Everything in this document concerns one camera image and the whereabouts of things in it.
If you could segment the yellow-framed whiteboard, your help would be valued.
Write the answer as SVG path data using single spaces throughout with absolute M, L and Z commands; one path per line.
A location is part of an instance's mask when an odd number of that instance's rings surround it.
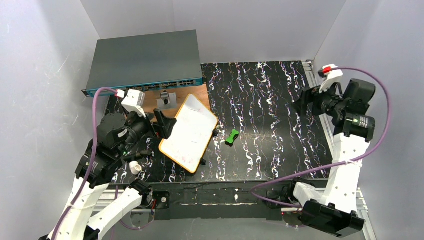
M 159 144 L 159 151 L 194 174 L 218 124 L 218 117 L 194 94 L 189 94 L 177 112 L 176 124 L 168 139 Z

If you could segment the green bone-shaped eraser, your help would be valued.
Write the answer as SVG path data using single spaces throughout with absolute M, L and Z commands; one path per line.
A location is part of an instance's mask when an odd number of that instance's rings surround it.
M 232 129 L 229 136 L 225 139 L 225 144 L 232 146 L 235 140 L 238 138 L 240 132 L 236 129 Z

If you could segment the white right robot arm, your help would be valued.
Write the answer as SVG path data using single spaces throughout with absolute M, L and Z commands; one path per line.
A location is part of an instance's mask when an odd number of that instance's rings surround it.
M 360 232 L 365 224 L 357 214 L 356 194 L 362 168 L 359 157 L 366 153 L 374 137 L 375 119 L 366 113 L 376 87 L 360 79 L 351 79 L 343 95 L 337 94 L 337 87 L 338 83 L 334 83 L 323 92 L 318 86 L 304 89 L 293 103 L 301 116 L 311 105 L 314 116 L 332 118 L 334 157 L 324 192 L 296 177 L 288 197 L 301 205 L 303 225 L 345 238 Z

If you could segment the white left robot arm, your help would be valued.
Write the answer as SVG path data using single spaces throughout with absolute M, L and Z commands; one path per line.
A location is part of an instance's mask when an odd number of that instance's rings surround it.
M 131 210 L 153 201 L 151 186 L 136 179 L 124 193 L 94 214 L 98 200 L 111 184 L 115 173 L 132 163 L 134 174 L 139 173 L 138 159 L 152 156 L 151 150 L 130 151 L 144 136 L 168 139 L 177 119 L 155 109 L 147 116 L 135 111 L 128 115 L 110 113 L 103 117 L 75 170 L 73 188 L 63 213 L 43 240 L 101 240 Z

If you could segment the grey metal stand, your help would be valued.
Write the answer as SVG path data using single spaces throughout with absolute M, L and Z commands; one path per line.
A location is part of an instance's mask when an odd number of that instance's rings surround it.
M 161 110 L 175 109 L 177 107 L 177 94 L 164 90 L 157 99 L 157 108 Z

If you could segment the wooden board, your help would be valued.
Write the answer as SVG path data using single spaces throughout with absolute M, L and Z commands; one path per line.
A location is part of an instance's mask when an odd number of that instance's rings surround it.
M 158 100 L 161 100 L 161 93 L 163 90 L 154 90 L 145 92 L 145 99 L 143 101 L 142 108 L 145 113 L 153 113 L 154 109 L 161 109 L 162 105 L 158 105 Z M 162 109 L 162 112 L 167 117 L 175 117 L 180 110 L 182 104 L 186 100 L 189 94 L 195 95 L 199 101 L 201 101 L 207 109 L 211 109 L 209 101 L 209 93 L 206 84 L 199 86 L 179 87 L 167 89 L 169 95 L 172 93 L 176 94 L 176 101 L 170 101 L 173 108 Z

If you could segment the grey network switch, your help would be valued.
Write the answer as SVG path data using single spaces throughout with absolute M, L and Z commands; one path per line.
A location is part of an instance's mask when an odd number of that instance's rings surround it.
M 99 39 L 88 82 L 94 97 L 102 87 L 141 91 L 203 85 L 196 30 Z

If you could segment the aluminium frame rail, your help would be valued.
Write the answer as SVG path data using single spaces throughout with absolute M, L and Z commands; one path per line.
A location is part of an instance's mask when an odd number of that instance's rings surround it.
M 49 240 L 99 240 L 131 210 L 159 220 L 263 217 L 292 207 L 304 226 L 344 238 L 360 232 L 362 160 L 371 153 L 376 86 L 344 68 L 319 70 L 310 86 L 301 61 L 207 63 L 209 106 L 188 94 L 176 114 L 145 114 L 143 87 L 109 87 L 128 115 L 95 124 L 71 195 Z

